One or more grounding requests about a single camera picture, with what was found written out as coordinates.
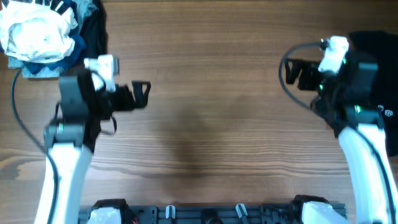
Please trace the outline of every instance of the wooden table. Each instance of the wooden table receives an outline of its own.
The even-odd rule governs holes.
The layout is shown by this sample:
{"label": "wooden table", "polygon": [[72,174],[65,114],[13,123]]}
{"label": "wooden table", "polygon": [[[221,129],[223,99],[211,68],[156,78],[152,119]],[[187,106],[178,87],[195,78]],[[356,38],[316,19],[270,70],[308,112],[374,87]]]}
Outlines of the wooden table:
{"label": "wooden table", "polygon": [[[114,2],[109,53],[119,83],[152,82],[149,105],[118,113],[118,133],[100,136],[81,204],[126,198],[131,205],[289,202],[296,194],[347,204],[355,219],[345,157],[328,126],[279,86],[283,53],[354,30],[398,31],[398,2]],[[297,57],[320,59],[315,50]],[[0,60],[0,222],[32,223],[44,156],[14,121],[15,71]],[[315,93],[295,91],[306,102]],[[17,107],[35,135],[60,98],[58,81],[20,80]],[[391,159],[398,171],[398,160]]]}

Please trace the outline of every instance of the white logo on black fabric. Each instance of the white logo on black fabric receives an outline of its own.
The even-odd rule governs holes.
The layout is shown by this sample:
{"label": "white logo on black fabric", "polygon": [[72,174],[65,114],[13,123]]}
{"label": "white logo on black fabric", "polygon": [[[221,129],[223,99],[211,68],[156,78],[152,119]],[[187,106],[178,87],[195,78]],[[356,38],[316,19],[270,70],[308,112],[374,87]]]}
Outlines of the white logo on black fabric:
{"label": "white logo on black fabric", "polygon": [[393,116],[394,112],[392,112],[391,110],[385,110],[384,114],[388,117]]}

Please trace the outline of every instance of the black garment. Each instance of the black garment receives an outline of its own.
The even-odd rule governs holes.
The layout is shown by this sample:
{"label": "black garment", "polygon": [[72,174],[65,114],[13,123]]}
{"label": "black garment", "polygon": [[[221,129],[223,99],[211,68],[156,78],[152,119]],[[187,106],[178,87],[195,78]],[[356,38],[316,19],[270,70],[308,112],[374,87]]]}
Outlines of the black garment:
{"label": "black garment", "polygon": [[78,64],[83,64],[84,58],[98,58],[108,52],[108,33],[105,29],[106,12],[101,0],[93,0],[98,8],[83,23],[80,36],[83,37],[87,48],[80,52]]}
{"label": "black garment", "polygon": [[398,154],[398,36],[383,31],[358,31],[349,34],[356,51],[376,57],[371,103],[381,111],[386,124],[387,155]]}

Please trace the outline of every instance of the white cloth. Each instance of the white cloth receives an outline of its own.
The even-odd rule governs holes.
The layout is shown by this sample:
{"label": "white cloth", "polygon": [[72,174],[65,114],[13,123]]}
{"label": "white cloth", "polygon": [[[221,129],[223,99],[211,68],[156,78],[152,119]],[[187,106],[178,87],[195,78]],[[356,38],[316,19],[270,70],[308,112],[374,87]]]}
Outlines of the white cloth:
{"label": "white cloth", "polygon": [[35,63],[51,63],[69,56],[75,41],[69,38],[77,27],[72,8],[59,14],[50,6],[9,1],[0,11],[0,42],[6,55]]}

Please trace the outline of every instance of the wooden tabletop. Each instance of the wooden tabletop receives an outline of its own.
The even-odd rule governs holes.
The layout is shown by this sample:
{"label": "wooden tabletop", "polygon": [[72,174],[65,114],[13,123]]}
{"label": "wooden tabletop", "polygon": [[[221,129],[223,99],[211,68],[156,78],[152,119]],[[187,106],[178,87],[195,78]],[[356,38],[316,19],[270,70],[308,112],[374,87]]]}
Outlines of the wooden tabletop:
{"label": "wooden tabletop", "polygon": [[[116,81],[149,80],[152,90],[146,109],[115,114],[117,134],[98,138],[83,206],[105,198],[260,204],[310,194],[345,203],[355,219],[338,141],[285,95],[278,63],[302,42],[355,30],[397,32],[398,2],[107,1],[105,8],[109,53],[121,59]],[[312,49],[297,57],[322,55]],[[12,116],[15,71],[6,57],[0,68],[0,222],[32,223],[44,156]],[[308,103],[316,94],[291,89]],[[59,98],[56,80],[17,84],[21,117],[39,139]],[[396,175],[398,160],[391,166]]]}

